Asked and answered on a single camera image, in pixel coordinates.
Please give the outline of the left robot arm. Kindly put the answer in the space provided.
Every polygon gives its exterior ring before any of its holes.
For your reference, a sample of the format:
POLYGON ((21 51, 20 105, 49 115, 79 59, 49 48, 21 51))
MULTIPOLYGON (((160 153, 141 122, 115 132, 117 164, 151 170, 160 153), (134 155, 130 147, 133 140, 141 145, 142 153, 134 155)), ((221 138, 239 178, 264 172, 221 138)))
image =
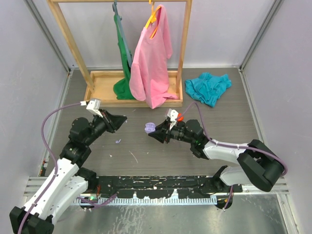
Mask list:
POLYGON ((54 170, 23 207, 14 207, 10 212, 13 233, 51 234, 79 195, 93 193, 98 187, 97 174, 83 168, 91 154, 90 145, 103 133, 116 132, 126 120, 126 116, 112 115, 106 110, 99 110, 92 121, 75 119, 54 170))

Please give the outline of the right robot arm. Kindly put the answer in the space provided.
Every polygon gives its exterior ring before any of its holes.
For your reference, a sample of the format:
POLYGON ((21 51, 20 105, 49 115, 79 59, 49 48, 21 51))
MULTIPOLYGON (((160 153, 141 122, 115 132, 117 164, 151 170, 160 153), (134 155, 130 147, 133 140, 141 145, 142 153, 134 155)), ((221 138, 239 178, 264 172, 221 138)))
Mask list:
POLYGON ((269 192, 285 172, 285 166, 261 141, 254 139, 248 144, 235 145, 210 140, 195 119, 172 123, 167 118, 160 125, 149 122, 145 132, 160 143, 169 143, 171 139, 189 143, 191 152, 198 158, 235 164, 226 165, 215 174, 214 187, 219 192, 236 184, 252 184, 269 192))

